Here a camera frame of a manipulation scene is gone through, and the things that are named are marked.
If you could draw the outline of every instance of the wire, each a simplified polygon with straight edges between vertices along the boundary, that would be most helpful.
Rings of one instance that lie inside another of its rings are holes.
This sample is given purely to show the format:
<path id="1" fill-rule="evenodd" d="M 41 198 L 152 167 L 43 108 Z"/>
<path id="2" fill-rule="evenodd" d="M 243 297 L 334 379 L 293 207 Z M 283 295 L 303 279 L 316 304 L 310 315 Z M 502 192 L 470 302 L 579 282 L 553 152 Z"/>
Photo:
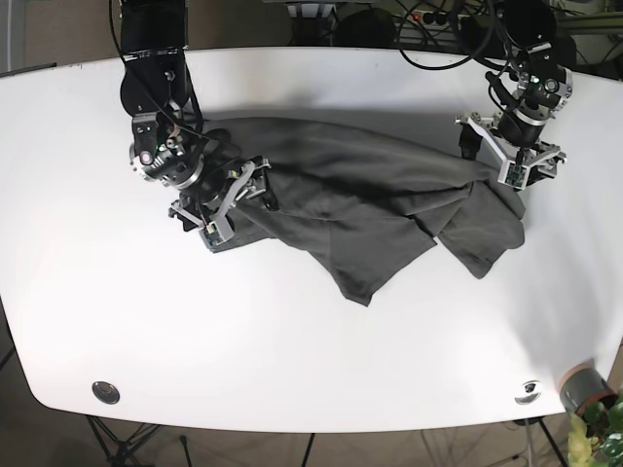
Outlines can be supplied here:
<path id="1" fill-rule="evenodd" d="M 400 15 L 393 15 L 393 17 L 402 19 Z M 431 35 L 428 29 L 426 28 L 426 26 L 424 26 L 420 21 L 416 19 L 414 20 L 407 19 L 407 22 L 420 32 L 421 34 L 420 47 L 425 49 L 426 46 L 428 45 L 428 39 L 430 39 L 436 47 L 441 49 L 439 42 L 437 42 L 437 40 L 435 39 L 435 36 Z"/>
<path id="2" fill-rule="evenodd" d="M 496 81 L 499 81 L 500 77 L 504 74 L 504 72 L 508 68 L 508 65 L 510 65 L 510 60 L 506 61 L 501 71 L 497 73 L 497 75 L 495 75 Z M 513 125 L 517 128 L 517 130 L 519 131 L 519 134 L 522 134 L 523 133 L 522 129 L 519 128 L 519 125 L 517 124 L 517 122 L 515 122 L 515 119 L 513 119 L 513 116 L 510 115 L 510 112 L 508 111 L 508 109 L 505 109 L 504 107 L 502 107 L 501 104 L 497 103 L 497 101 L 495 100 L 494 95 L 493 95 L 493 90 L 494 90 L 494 84 L 489 83 L 489 87 L 487 88 L 487 94 L 489 95 L 489 99 L 492 101 L 493 104 L 495 104 L 495 107 L 501 110 L 503 114 L 506 114 L 508 116 L 508 120 L 510 120 L 513 123 Z"/>
<path id="3" fill-rule="evenodd" d="M 480 52 L 482 52 L 488 45 L 489 42 L 491 41 L 491 38 L 494 35 L 494 30 L 495 30 L 495 21 L 496 21 L 496 16 L 495 16 L 495 8 L 494 8 L 494 2 L 493 0 L 487 0 L 487 4 L 489 6 L 489 13 L 491 16 L 491 24 L 489 25 L 489 28 L 487 29 L 487 35 L 485 36 L 485 39 L 483 40 L 483 42 L 480 44 L 480 46 L 471 54 L 469 54 L 467 57 L 456 61 L 454 63 L 451 63 L 449 65 L 443 65 L 443 66 L 427 66 L 427 65 L 422 65 L 419 63 L 414 62 L 413 60 L 411 60 L 409 58 L 409 56 L 407 54 L 405 54 L 405 51 L 402 47 L 402 42 L 400 39 L 400 36 L 402 35 L 402 30 L 404 29 L 405 23 L 407 22 L 407 18 L 409 17 L 409 15 L 417 8 L 420 6 L 420 4 L 422 3 L 421 0 L 420 2 L 418 2 L 414 7 L 412 7 L 403 17 L 402 21 L 400 22 L 400 27 L 398 28 L 398 51 L 400 52 L 400 54 L 402 55 L 402 57 L 407 60 L 407 62 L 410 65 L 415 66 L 416 68 L 419 68 L 421 70 L 428 70 L 428 71 L 443 71 L 443 70 L 450 70 L 453 68 L 457 68 L 465 63 L 467 63 L 468 61 L 471 61 L 474 59 L 474 57 L 476 57 Z M 458 22 L 458 12 L 460 12 L 460 10 L 462 9 L 464 5 L 464 0 L 458 0 L 455 5 L 452 8 L 452 11 L 450 13 L 450 21 L 456 21 Z"/>
<path id="4" fill-rule="evenodd" d="M 623 44 L 623 39 L 621 39 L 619 42 L 617 42 L 616 44 L 614 44 L 612 46 L 612 48 L 607 51 L 607 54 L 604 56 L 604 58 L 602 59 L 602 61 L 600 61 L 600 64 L 604 64 L 605 61 L 608 59 L 608 57 L 616 50 L 617 47 L 619 47 L 621 44 Z"/>
<path id="5" fill-rule="evenodd" d="M 143 91 L 145 92 L 145 95 L 147 95 L 149 100 L 152 101 L 152 103 L 156 106 L 156 108 L 162 112 L 162 114 L 165 116 L 165 118 L 167 120 L 169 120 L 172 124 L 179 126 L 180 129 L 183 129 L 184 131 L 186 131 L 188 133 L 194 134 L 195 136 L 198 136 L 199 138 L 203 138 L 203 139 L 206 139 L 208 141 L 211 140 L 212 138 L 202 134 L 199 131 L 195 131 L 191 127 L 187 126 L 184 122 L 182 122 L 181 120 L 176 118 L 165 107 L 163 107 L 158 102 L 156 97 L 154 97 L 154 94 L 152 94 L 151 90 L 145 84 L 145 82 L 138 76 L 137 73 L 134 72 L 134 70 L 132 70 L 128 66 L 128 62 L 124 58 L 124 53 L 121 50 L 121 46 L 119 45 L 119 41 L 117 40 L 117 34 L 115 33 L 115 23 L 113 21 L 113 0 L 108 0 L 108 24 L 109 24 L 109 27 L 110 27 L 110 34 L 111 34 L 112 39 L 113 39 L 113 44 L 115 45 L 115 50 L 117 51 L 117 55 L 119 56 L 119 59 L 124 64 L 124 67 L 126 68 L 126 71 L 143 88 Z"/>

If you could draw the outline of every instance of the potted plant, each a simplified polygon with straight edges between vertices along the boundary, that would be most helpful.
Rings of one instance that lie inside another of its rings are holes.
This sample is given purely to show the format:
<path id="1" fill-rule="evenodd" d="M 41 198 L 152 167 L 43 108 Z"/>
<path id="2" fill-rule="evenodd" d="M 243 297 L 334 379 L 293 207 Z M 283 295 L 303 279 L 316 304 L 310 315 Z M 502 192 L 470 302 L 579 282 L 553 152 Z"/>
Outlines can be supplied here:
<path id="1" fill-rule="evenodd" d="M 591 364 L 572 369 L 559 390 L 571 417 L 569 467 L 623 465 L 623 395 L 617 396 Z"/>

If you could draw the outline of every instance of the green leaf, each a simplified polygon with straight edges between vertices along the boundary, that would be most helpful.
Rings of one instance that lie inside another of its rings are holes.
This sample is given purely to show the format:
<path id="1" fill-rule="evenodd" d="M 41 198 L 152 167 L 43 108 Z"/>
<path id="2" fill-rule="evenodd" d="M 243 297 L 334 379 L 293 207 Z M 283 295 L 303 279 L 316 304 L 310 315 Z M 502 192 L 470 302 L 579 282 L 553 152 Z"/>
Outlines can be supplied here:
<path id="1" fill-rule="evenodd" d="M 586 423 L 584 423 L 584 420 L 575 413 L 570 413 L 569 417 L 571 421 L 571 432 L 586 436 Z"/>
<path id="2" fill-rule="evenodd" d="M 586 406 L 584 419 L 589 425 L 594 425 L 600 420 L 605 412 L 606 409 L 604 403 L 600 401 L 591 402 L 588 406 Z"/>
<path id="3" fill-rule="evenodd" d="M 568 455 L 569 460 L 576 462 L 589 462 L 593 454 L 591 442 L 585 434 L 579 431 L 571 431 L 568 434 Z"/>
<path id="4" fill-rule="evenodd" d="M 614 431 L 623 431 L 623 402 L 616 404 L 607 412 L 607 419 Z"/>
<path id="5" fill-rule="evenodd" d="M 608 467 L 619 467 L 621 464 L 623 464 L 623 454 L 612 457 L 607 463 Z"/>

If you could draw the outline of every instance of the dark gray shirt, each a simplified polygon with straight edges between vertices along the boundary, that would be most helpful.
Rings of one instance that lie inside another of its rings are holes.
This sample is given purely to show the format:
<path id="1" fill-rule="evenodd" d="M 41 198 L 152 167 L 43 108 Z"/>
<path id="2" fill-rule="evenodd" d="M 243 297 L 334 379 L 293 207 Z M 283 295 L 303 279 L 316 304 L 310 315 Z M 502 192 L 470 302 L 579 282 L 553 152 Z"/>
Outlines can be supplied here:
<path id="1" fill-rule="evenodd" d="M 347 126 L 285 119 L 213 122 L 244 156 L 267 158 L 279 210 L 231 210 L 236 237 L 219 251 L 278 238 L 310 252 L 343 295 L 368 305 L 437 237 L 477 278 L 524 242 L 523 204 L 490 188 L 497 170 Z"/>

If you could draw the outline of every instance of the white table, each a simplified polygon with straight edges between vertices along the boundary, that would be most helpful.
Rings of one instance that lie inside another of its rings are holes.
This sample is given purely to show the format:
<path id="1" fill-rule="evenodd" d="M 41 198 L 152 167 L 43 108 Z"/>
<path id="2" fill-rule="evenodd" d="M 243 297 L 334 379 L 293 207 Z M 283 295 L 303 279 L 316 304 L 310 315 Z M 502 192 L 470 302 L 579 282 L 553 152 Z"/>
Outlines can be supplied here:
<path id="1" fill-rule="evenodd" d="M 188 59 L 212 116 L 344 123 L 457 153 L 454 115 L 494 109 L 474 63 L 422 72 L 397 52 L 338 49 Z M 556 375 L 589 357 L 608 374 L 623 334 L 619 83 L 575 75 L 544 133 L 568 164 L 526 193 L 525 246 L 480 281 L 437 246 L 365 308 L 305 252 L 266 240 L 212 255 L 168 219 L 176 193 L 128 167 L 122 77 L 112 60 L 0 81 L 0 294 L 42 404 L 229 430 L 407 430 L 561 412 Z M 532 379 L 542 396 L 517 405 Z M 119 404 L 95 399 L 98 380 Z"/>

